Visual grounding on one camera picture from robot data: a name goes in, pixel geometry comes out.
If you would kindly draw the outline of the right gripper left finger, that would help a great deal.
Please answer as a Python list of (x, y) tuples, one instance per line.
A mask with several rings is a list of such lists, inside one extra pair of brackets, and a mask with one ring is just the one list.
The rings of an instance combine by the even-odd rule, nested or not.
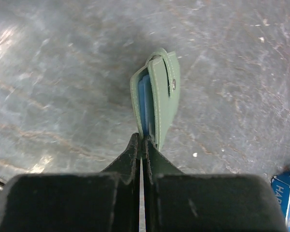
[(0, 194), (0, 232), (135, 232), (140, 138), (98, 173), (22, 174)]

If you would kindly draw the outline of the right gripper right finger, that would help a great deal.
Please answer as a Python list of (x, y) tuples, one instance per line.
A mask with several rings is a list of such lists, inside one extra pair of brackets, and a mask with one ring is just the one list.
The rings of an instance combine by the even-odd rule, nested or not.
[(285, 232), (270, 185), (253, 174), (185, 174), (143, 139), (148, 232)]

